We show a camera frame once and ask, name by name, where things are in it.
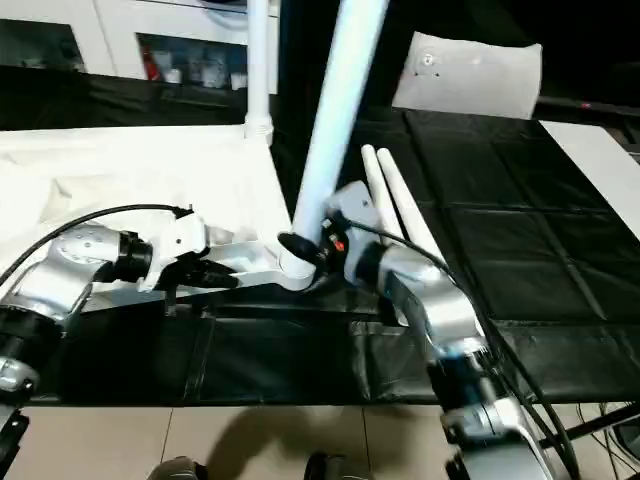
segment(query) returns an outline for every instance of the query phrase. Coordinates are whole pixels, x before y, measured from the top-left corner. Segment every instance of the black cable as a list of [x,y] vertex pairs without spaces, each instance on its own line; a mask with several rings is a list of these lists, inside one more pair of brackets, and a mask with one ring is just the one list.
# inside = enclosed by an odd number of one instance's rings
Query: black cable
[[376,235],[380,235],[381,237],[387,237],[390,238],[391,240],[393,240],[394,242],[398,242],[403,244],[405,247],[409,247],[411,250],[414,250],[416,252],[418,252],[420,255],[427,257],[429,260],[431,260],[433,262],[433,264],[438,267],[440,270],[442,270],[450,279],[451,281],[456,284],[456,286],[459,287],[458,282],[456,281],[456,278],[453,274],[453,272],[451,271],[451,269],[449,268],[449,266],[444,263],[444,261],[442,261],[440,258],[436,257],[433,253],[426,251],[424,248],[416,245],[415,243],[409,241],[409,240],[405,240],[402,237],[398,237],[397,235],[394,235],[393,233],[389,233],[386,232],[380,228],[375,228],[375,227],[370,227],[369,225],[366,225],[364,223],[360,223],[360,222],[356,222],[355,220],[349,220],[348,218],[340,215],[334,215],[332,217],[330,217],[332,220],[335,220],[336,223],[340,224],[342,223],[343,225],[346,224],[350,227],[354,227],[357,228],[359,230],[364,230],[365,232],[370,232],[370,233],[375,233]]
[[[600,404],[600,415],[606,414],[604,403]],[[611,462],[611,468],[613,468],[613,476],[616,480],[620,480],[620,474],[618,473],[618,467],[616,466],[616,462],[613,461],[613,452],[611,451],[611,443],[609,442],[609,437],[607,436],[607,431],[604,432],[604,443],[607,448],[607,453],[609,454],[609,462]]]
[[[582,413],[582,405],[579,403],[578,405],[576,405],[576,413],[578,414],[578,418],[580,419],[580,421],[582,423],[586,423],[586,420],[584,418],[584,414]],[[616,452],[614,452],[611,448],[607,449],[606,444],[600,440],[595,433],[591,434],[591,438],[593,438],[598,445],[600,445],[602,448],[604,448],[605,450],[608,450],[611,452],[611,454],[618,459],[618,461],[622,462],[623,464],[625,464],[631,471],[633,471],[634,473],[638,473],[638,470],[636,467],[634,467],[633,465],[631,465],[627,460],[625,460],[624,457],[618,455]]]
[[128,212],[131,210],[168,210],[178,218],[183,217],[188,213],[191,213],[190,210],[187,210],[184,208],[173,207],[171,205],[156,204],[156,203],[138,203],[133,205],[122,205],[120,207],[105,208],[102,210],[97,210],[92,213],[88,213],[79,218],[76,218],[75,220],[71,220],[61,225],[60,227],[46,234],[44,237],[42,237],[40,240],[35,242],[29,248],[27,248],[24,251],[24,253],[20,255],[17,258],[17,260],[13,262],[9,266],[9,268],[7,268],[2,273],[2,275],[0,275],[0,286],[2,286],[9,279],[9,277],[20,267],[20,265],[22,265],[25,261],[27,261],[27,259],[31,255],[33,255],[38,249],[42,248],[48,242],[56,238],[58,235],[66,232],[71,228],[77,227],[78,225],[88,222],[89,220],[93,220],[98,217],[104,217],[106,215],[111,215],[112,213]]
[[[398,237],[397,235],[394,235],[392,233],[386,232],[382,229],[379,229],[376,227],[370,227],[369,225],[365,225],[363,223],[356,222],[354,220],[349,220],[348,218],[340,214],[340,212],[334,213],[334,215],[330,218],[334,220],[336,223],[342,224],[343,227],[354,227],[360,230],[374,233],[376,235],[380,235],[381,237],[390,238],[391,240],[401,243],[406,247],[420,253],[421,255],[431,260],[431,262],[433,262],[433,264],[436,267],[442,270],[451,279],[451,281],[458,286],[458,288],[461,288],[459,282],[457,282],[455,279],[455,275],[453,274],[451,269],[447,266],[447,264],[444,263],[444,261],[442,261],[440,258],[433,255],[432,253],[427,252],[425,249],[416,245],[415,243],[409,240],[405,240],[402,237]],[[567,431],[565,430],[564,425],[562,425],[562,421],[558,417],[558,414],[553,409],[551,404],[549,404],[549,402],[546,400],[544,394],[542,393],[542,389],[535,382],[531,374],[528,372],[524,364],[520,361],[516,353],[513,351],[513,349],[511,348],[511,345],[509,345],[509,343],[502,336],[502,333],[498,330],[498,328],[493,324],[493,322],[489,321],[488,319],[486,319],[483,322],[483,324],[490,328],[492,337],[496,339],[497,342],[499,343],[499,350],[506,354],[506,356],[509,358],[509,361],[520,373],[520,375],[522,376],[524,381],[527,383],[529,388],[531,388],[533,394],[538,399],[538,401],[540,402],[544,410],[547,412],[547,415],[549,415],[549,419],[551,420],[551,423],[553,424],[554,428],[558,432],[558,436],[560,437],[560,443],[558,443],[555,440],[553,433],[547,426],[546,422],[540,417],[540,415],[538,415],[537,412],[535,414],[531,414],[531,412],[529,412],[529,414],[532,416],[536,424],[540,427],[540,429],[543,431],[545,436],[549,439],[551,444],[554,446],[556,452],[558,453],[558,456],[560,457],[560,459],[562,460],[562,463],[567,469],[567,472],[569,472],[569,476],[573,480],[579,480],[580,467],[578,465],[578,459],[576,457],[575,450],[573,449],[573,445],[571,444],[571,440],[567,436]],[[519,389],[517,389],[516,385],[512,385],[512,387],[513,387],[512,388],[513,393],[514,395],[516,395],[518,400],[521,403],[522,403],[521,399],[525,400],[525,403],[523,404],[523,406],[525,407],[525,409],[527,409],[526,405],[527,404],[531,405],[530,402],[524,397],[524,395],[519,391]]]

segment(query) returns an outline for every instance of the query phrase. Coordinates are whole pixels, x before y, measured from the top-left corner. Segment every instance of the white pipe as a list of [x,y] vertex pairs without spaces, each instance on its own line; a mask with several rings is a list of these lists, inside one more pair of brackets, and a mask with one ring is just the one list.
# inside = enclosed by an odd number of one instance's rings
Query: white pipe
[[[360,107],[388,0],[342,0],[333,34],[320,105],[311,136],[293,231],[318,243],[325,201],[333,194]],[[280,266],[292,277],[313,266],[283,252]]]
[[402,217],[402,223],[407,229],[409,238],[416,245],[444,261],[444,256],[435,238],[433,238],[431,230],[429,230],[427,223],[424,221],[424,217],[422,213],[420,213],[420,209],[413,195],[411,195],[409,187],[407,187],[404,178],[402,178],[402,174],[400,170],[398,170],[398,166],[393,160],[391,152],[386,148],[381,148],[378,150],[378,159],[380,160],[384,177],[387,179],[389,189],[391,190],[393,199],[396,201],[400,217]]
[[269,114],[269,0],[248,0],[247,44],[248,109],[245,137],[265,137],[271,145],[273,123]]
[[391,195],[389,195],[387,184],[384,182],[384,177],[382,176],[382,170],[380,170],[376,151],[371,145],[364,145],[360,149],[360,152],[362,153],[364,171],[367,174],[367,183],[369,184],[369,190],[373,197],[373,204],[380,214],[382,227],[389,233],[403,237],[400,222],[393,208]]

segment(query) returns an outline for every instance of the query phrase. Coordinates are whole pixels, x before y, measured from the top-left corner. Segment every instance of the robotic arm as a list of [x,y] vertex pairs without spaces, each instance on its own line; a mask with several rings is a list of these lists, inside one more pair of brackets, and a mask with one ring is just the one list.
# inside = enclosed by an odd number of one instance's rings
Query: robotic arm
[[[546,457],[518,401],[508,392],[474,307],[441,265],[375,233],[379,218],[362,182],[327,203],[320,247],[295,234],[280,242],[319,269],[377,291],[414,333],[444,410],[442,425],[460,447],[448,462],[452,479],[551,480]],[[144,242],[132,232],[81,225],[51,242],[0,301],[0,478],[19,450],[28,419],[20,408],[58,347],[94,282],[138,282],[142,292],[190,285],[233,288],[233,270],[205,257],[206,227],[191,213]]]
[[20,408],[94,282],[139,282],[141,292],[178,284],[237,286],[233,270],[205,259],[207,253],[206,226],[193,213],[149,242],[133,232],[84,224],[54,239],[46,257],[22,273],[0,301],[0,478],[29,424]]
[[519,402],[509,394],[473,305],[441,266],[354,225],[379,227],[377,210],[362,182],[328,202],[324,242],[292,234],[280,240],[319,268],[340,269],[350,283],[391,300],[413,331],[444,413],[449,443],[460,447],[447,464],[452,479],[551,480],[546,456]]

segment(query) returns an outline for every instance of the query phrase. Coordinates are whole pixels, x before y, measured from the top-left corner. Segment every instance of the black tablecloth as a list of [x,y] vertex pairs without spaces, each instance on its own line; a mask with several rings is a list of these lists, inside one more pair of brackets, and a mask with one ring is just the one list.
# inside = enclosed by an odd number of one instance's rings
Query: black tablecloth
[[[278,109],[272,154],[295,206],[311,114]],[[242,95],[0,69],[0,129],[241,123]],[[553,402],[640,393],[640,246],[536,122],[363,112],[359,147],[393,153],[447,261]],[[82,315],[35,401],[65,404],[432,403],[388,305],[341,282],[277,286]]]

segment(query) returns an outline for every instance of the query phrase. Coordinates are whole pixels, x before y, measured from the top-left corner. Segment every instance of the white cloth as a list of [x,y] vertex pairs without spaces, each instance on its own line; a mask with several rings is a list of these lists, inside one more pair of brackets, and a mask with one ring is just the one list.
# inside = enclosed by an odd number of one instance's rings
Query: white cloth
[[509,48],[414,33],[394,107],[531,118],[542,47]]

